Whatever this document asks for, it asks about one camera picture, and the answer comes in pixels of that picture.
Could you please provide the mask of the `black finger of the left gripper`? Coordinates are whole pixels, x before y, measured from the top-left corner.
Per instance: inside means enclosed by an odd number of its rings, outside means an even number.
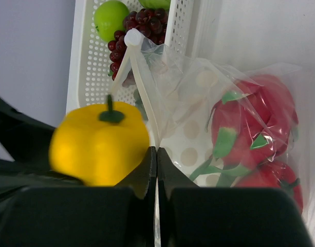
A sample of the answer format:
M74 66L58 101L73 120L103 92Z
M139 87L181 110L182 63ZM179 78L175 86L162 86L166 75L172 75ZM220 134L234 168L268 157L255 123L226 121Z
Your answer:
M81 187L80 180L55 172L48 160L54 127L35 120L0 98L0 143L12 161L0 158L0 200L27 187Z

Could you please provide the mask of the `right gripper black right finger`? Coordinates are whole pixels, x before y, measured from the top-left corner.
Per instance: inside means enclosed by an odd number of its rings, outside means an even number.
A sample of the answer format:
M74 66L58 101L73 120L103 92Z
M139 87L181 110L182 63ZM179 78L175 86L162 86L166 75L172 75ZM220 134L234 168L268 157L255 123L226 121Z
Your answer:
M293 199L279 189L199 187L157 152L162 246L312 246Z

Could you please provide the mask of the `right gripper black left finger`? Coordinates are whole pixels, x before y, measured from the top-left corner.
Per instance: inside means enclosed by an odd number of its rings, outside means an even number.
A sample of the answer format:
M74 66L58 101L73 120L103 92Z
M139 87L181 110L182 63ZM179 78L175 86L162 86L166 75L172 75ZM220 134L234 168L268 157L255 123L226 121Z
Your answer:
M0 178L0 246L153 246L156 149L113 187Z

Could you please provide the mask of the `yellow bell pepper toy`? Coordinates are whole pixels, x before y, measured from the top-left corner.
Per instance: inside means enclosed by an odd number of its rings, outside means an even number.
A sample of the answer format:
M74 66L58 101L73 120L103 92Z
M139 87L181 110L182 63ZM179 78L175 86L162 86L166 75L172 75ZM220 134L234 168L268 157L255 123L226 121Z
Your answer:
M86 186L114 186L142 162L149 145L140 111L108 95L105 104L64 117L52 135L49 162L52 170Z

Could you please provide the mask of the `clear zip top bag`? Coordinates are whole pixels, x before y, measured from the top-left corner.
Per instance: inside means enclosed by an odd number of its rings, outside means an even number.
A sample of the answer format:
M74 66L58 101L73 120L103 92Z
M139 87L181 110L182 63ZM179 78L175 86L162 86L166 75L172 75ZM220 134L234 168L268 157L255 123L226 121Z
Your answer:
M305 213L303 164L307 131L294 85L303 69L278 62L240 72L156 45L132 29L113 93L131 70L136 106L148 118L156 147L196 184L278 188Z

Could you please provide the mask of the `red bell pepper toy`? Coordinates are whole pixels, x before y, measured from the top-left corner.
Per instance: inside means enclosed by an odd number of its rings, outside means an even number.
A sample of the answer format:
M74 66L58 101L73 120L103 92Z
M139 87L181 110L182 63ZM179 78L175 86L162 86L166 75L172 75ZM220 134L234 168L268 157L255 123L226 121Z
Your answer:
M303 212L303 195L300 178L286 163L274 160L259 165L250 174L242 177L235 187L278 188L291 196L300 213Z

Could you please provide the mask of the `red dragon fruit toy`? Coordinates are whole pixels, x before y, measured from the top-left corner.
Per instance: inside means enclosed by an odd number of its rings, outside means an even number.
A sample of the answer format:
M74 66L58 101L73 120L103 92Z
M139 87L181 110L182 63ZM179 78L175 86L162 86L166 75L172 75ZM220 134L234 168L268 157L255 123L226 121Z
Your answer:
M220 175L228 178L250 174L258 165L282 155L299 138L299 120L288 87L275 75L261 74L236 80L213 106L210 157L190 175Z

